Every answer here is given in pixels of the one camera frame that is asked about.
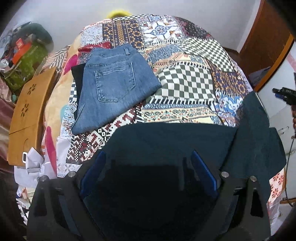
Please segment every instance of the blue gripper pad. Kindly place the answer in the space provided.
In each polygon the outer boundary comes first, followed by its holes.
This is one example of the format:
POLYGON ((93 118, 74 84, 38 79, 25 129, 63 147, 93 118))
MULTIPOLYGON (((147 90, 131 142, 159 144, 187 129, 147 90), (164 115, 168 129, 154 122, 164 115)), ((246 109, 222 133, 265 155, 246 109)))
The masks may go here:
POLYGON ((206 194, 216 198, 218 196, 217 180, 195 150, 191 154, 191 163, 206 194))
POLYGON ((87 170, 83 179, 81 180, 80 197, 83 199, 88 196, 93 186, 96 184, 99 175, 101 174, 106 164, 106 154, 101 151, 96 157, 94 164, 87 170))

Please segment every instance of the black cable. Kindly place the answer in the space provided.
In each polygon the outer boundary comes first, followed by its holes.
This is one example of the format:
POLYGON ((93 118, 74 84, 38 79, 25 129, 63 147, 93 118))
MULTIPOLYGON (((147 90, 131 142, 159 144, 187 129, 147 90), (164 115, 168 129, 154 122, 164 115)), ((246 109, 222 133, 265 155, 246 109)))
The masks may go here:
POLYGON ((291 150, 292 150, 293 142, 294 142, 294 140, 295 140, 295 136, 294 136, 294 138, 293 138, 293 140, 292 140, 291 148, 290 148, 290 151, 289 151, 289 157, 288 157, 288 160, 287 160, 286 177, 285 177, 285 185, 286 185, 286 186, 285 186, 285 193, 286 193, 286 199, 287 199, 287 201, 288 201, 288 203, 289 203, 289 205, 290 205, 291 207, 293 207, 293 205, 290 203, 289 198, 288 198, 288 195, 287 195, 287 175, 288 175, 289 159, 290 159, 290 155, 291 155, 291 150))

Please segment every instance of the dark teal cloth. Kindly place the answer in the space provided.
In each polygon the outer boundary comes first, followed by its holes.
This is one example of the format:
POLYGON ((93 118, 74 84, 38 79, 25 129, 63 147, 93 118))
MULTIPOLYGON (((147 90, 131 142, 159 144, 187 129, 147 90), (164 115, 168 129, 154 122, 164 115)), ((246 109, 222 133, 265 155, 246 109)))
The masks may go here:
POLYGON ((111 240, 187 240, 202 227, 215 200, 207 196, 190 156, 233 177, 255 175, 264 201, 269 179, 286 163, 282 143, 252 92, 238 128, 195 123, 121 127, 103 151, 106 165, 84 203, 111 240))

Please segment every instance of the pink fabric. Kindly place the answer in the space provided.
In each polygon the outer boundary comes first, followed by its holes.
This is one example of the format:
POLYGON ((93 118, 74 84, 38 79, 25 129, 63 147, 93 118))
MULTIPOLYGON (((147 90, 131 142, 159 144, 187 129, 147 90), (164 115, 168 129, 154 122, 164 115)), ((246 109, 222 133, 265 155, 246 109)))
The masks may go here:
POLYGON ((57 152, 52 141, 52 130, 50 126, 46 129, 45 145, 52 168, 55 174, 57 174, 57 152))
POLYGON ((296 60, 293 58, 293 56, 291 55, 291 53, 288 53, 288 55, 287 55, 287 61, 289 62, 289 64, 292 66, 292 68, 296 72, 296 60))
POLYGON ((68 60, 64 69, 64 74, 68 73, 73 66, 77 65, 77 59, 78 56, 75 54, 68 60))
POLYGON ((15 107, 15 104, 11 100, 11 91, 2 77, 0 77, 0 98, 5 100, 13 108, 15 107))

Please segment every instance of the paisley pattern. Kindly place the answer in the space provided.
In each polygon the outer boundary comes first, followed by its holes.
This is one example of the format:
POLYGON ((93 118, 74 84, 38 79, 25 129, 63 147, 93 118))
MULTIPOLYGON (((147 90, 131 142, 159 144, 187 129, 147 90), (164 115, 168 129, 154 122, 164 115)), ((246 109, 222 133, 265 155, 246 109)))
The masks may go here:
POLYGON ((174 44, 150 47, 140 51, 140 53, 147 60, 147 63, 151 66, 155 74, 158 74, 167 66, 177 64, 185 64, 205 69, 210 67, 207 60, 203 57, 185 54, 174 44))
POLYGON ((157 104, 145 106, 137 116, 138 122, 167 122, 167 123, 208 123, 222 124, 217 113, 206 105, 186 104, 157 104))
POLYGON ((212 78, 216 89, 219 89, 229 95, 233 93, 244 98, 250 91, 244 80, 239 79, 236 72, 223 72, 214 64, 209 62, 212 70, 212 78))
POLYGON ((81 33, 81 47, 103 41, 102 23, 91 26, 81 33))
POLYGON ((76 111, 77 104, 70 103, 64 111, 61 125, 61 136, 72 136, 71 126, 74 124, 74 112, 76 111))
POLYGON ((211 109, 217 113, 224 125, 238 126, 242 117, 243 98, 234 93, 229 95, 221 90, 216 90, 215 95, 217 101, 211 104, 211 109))

